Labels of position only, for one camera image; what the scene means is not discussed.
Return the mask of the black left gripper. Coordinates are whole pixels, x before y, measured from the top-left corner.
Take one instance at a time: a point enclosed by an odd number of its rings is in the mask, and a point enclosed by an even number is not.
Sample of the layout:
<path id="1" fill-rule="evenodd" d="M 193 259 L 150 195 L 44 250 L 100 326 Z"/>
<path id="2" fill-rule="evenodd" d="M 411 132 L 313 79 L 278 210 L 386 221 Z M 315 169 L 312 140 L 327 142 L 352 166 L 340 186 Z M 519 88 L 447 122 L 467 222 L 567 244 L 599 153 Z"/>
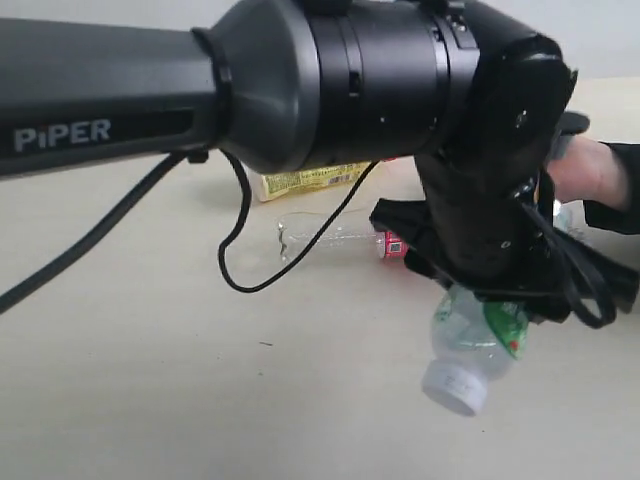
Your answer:
<path id="1" fill-rule="evenodd" d="M 440 38 L 448 104 L 438 144 L 415 159 L 426 200 L 379 199 L 369 221 L 408 251 L 405 267 L 477 293 L 538 293 L 535 324 L 610 325 L 631 312 L 639 272 L 551 225 L 542 168 L 576 83 L 539 35 L 461 47 Z"/>

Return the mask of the black sleeved forearm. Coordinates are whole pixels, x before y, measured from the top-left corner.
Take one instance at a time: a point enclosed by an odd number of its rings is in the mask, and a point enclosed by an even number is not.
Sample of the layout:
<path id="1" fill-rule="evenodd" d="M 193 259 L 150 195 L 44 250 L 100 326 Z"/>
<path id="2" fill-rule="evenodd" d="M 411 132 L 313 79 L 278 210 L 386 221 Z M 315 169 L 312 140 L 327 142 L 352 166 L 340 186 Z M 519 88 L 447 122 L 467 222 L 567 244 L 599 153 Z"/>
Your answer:
<path id="1" fill-rule="evenodd" d="M 639 234 L 639 145 L 601 143 L 594 192 L 583 201 L 590 227 Z"/>

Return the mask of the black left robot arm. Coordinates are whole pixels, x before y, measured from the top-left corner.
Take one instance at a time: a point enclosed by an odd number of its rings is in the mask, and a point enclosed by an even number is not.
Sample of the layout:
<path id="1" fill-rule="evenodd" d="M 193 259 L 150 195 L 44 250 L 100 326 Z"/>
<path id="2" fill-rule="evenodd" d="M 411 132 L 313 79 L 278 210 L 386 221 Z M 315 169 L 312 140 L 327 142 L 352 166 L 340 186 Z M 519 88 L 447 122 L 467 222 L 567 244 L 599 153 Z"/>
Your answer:
<path id="1" fill-rule="evenodd" d="M 546 165 L 588 119 L 551 38 L 480 1 L 241 1 L 172 31 L 5 18 L 1 174 L 159 154 L 88 234 L 3 294 L 8 310 L 92 249 L 174 166 L 211 150 L 247 171 L 410 156 L 425 196 L 372 225 L 406 266 L 484 301 L 599 329 L 639 275 L 552 223 Z"/>

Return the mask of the person's open hand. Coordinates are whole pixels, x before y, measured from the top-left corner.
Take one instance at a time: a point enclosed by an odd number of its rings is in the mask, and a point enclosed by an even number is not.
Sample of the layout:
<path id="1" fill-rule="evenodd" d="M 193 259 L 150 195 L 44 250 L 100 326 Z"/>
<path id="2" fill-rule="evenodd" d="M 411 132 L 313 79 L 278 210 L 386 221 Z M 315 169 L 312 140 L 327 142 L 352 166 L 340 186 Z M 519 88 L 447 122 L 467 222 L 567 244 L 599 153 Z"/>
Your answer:
<path id="1" fill-rule="evenodd" d="M 601 143 L 584 137 L 569 141 L 564 153 L 548 167 L 555 196 L 562 202 L 584 201 L 594 192 L 595 160 L 602 152 Z"/>

